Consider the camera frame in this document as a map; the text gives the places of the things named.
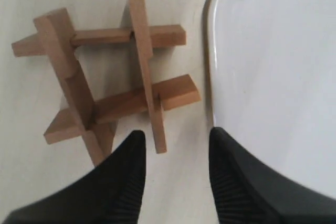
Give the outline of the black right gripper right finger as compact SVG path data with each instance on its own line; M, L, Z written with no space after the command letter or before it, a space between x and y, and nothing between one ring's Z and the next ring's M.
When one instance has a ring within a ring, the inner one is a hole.
M209 134L209 179L219 223L335 223L335 200L276 172L223 128Z

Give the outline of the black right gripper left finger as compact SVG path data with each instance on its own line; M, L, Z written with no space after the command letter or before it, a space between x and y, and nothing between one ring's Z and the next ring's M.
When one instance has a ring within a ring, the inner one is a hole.
M145 134L134 130L86 176L4 223L138 223L144 187Z

